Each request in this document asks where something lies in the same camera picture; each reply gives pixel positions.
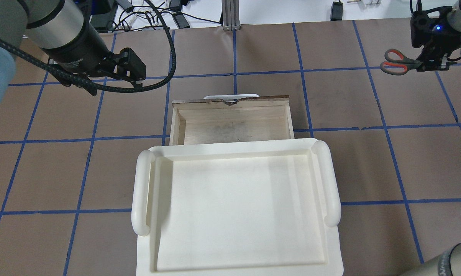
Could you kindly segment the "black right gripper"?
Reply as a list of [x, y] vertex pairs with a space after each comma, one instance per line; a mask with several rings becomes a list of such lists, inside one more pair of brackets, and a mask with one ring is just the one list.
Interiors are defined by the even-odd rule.
[[461, 45], [461, 31], [449, 25], [451, 8], [433, 8], [416, 10], [411, 14], [411, 45], [414, 48], [432, 45], [439, 48], [423, 48], [417, 60], [420, 66], [417, 72], [447, 71], [451, 66], [448, 53], [443, 50], [455, 50]]

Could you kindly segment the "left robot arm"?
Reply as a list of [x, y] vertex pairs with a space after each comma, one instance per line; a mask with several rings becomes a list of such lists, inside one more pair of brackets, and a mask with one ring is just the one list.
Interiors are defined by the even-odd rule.
[[[18, 48], [23, 36], [64, 73], [85, 80], [110, 77], [134, 87], [146, 77], [146, 65], [135, 52], [111, 52], [73, 0], [0, 0], [0, 40]], [[0, 103], [15, 76], [15, 60], [16, 55], [0, 46]]]

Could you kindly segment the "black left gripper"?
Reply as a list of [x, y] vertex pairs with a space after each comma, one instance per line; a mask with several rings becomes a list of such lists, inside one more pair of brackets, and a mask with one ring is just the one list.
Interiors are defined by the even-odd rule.
[[97, 77], [109, 77], [114, 80], [123, 80], [132, 86], [142, 86], [146, 78], [146, 65], [140, 57], [131, 49], [123, 48], [118, 54], [108, 52], [100, 59], [99, 64], [87, 68], [87, 63], [80, 59], [70, 63], [70, 68], [64, 68], [52, 58], [48, 64], [64, 73], [91, 80]]

